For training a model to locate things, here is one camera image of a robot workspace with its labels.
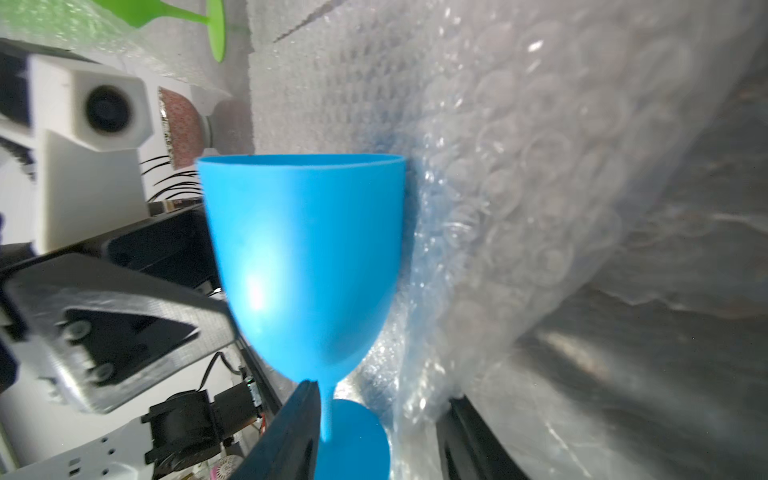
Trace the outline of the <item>green plastic wine glass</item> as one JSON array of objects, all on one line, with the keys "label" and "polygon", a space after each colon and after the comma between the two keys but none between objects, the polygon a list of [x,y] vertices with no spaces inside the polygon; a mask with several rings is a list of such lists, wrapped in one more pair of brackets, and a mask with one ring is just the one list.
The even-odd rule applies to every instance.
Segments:
[{"label": "green plastic wine glass", "polygon": [[207,0],[204,14],[185,10],[161,0],[94,0],[94,3],[133,28],[142,28],[163,17],[205,25],[214,59],[221,63],[225,58],[227,27],[222,0]]}]

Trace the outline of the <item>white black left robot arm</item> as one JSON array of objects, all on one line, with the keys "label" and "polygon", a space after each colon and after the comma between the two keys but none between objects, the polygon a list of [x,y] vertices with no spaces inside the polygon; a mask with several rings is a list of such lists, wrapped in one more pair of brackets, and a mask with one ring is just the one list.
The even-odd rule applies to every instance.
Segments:
[{"label": "white black left robot arm", "polygon": [[[112,412],[237,337],[211,297],[219,280],[198,205],[45,255],[17,246],[2,262],[3,373],[30,363],[85,413]],[[183,392],[16,477],[153,479],[220,441],[207,396]]]}]

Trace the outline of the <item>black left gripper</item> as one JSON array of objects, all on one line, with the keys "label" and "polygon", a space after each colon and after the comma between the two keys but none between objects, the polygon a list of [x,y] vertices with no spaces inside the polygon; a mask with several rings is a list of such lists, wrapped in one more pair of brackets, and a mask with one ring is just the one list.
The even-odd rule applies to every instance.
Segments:
[{"label": "black left gripper", "polygon": [[203,206],[1,255],[1,338],[50,393],[109,413],[234,342]]}]

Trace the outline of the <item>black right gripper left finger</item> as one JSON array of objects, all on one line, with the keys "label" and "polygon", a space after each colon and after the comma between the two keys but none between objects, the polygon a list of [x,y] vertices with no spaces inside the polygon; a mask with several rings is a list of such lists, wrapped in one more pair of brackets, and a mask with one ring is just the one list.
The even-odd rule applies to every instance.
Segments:
[{"label": "black right gripper left finger", "polygon": [[316,382],[301,382],[233,480],[312,480],[320,444],[321,399]]}]

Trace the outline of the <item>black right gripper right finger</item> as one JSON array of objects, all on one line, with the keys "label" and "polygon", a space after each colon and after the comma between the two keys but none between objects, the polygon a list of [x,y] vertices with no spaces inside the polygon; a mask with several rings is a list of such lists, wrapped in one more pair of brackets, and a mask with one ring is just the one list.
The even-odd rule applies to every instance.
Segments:
[{"label": "black right gripper right finger", "polygon": [[436,434],[444,479],[529,480],[466,396],[450,400]]}]

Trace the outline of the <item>blue plastic wine glass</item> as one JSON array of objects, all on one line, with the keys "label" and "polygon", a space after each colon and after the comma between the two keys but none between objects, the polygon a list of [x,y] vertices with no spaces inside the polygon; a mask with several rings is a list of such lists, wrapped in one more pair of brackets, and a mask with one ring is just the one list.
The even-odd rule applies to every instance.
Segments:
[{"label": "blue plastic wine glass", "polygon": [[365,358],[392,305],[406,161],[385,154],[202,157],[197,171],[239,331],[274,370],[318,384],[320,479],[385,479],[390,445],[335,388]]}]

